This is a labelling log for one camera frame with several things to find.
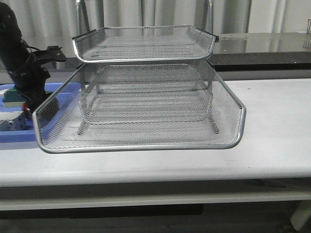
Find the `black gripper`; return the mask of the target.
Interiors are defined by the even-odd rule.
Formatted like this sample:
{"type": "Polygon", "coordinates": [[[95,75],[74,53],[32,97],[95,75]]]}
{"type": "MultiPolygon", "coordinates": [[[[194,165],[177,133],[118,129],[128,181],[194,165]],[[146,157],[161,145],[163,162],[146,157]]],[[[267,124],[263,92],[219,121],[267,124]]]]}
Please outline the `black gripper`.
{"type": "Polygon", "coordinates": [[[9,75],[33,112],[49,96],[45,92],[45,82],[50,74],[42,65],[51,61],[64,62],[66,57],[59,46],[29,52],[25,45],[19,45],[14,48],[12,58],[9,75]]]}

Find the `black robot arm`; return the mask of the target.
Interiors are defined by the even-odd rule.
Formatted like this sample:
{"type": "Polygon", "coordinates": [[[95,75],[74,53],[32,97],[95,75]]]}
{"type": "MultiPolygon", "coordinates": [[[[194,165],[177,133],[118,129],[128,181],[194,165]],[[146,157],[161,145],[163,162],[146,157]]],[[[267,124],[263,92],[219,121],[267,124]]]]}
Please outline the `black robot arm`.
{"type": "Polygon", "coordinates": [[[66,61],[61,48],[48,46],[46,50],[39,50],[29,46],[22,39],[14,11],[7,4],[1,3],[0,62],[31,112],[49,96],[45,91],[45,82],[50,74],[42,65],[51,61],[66,61]]]}

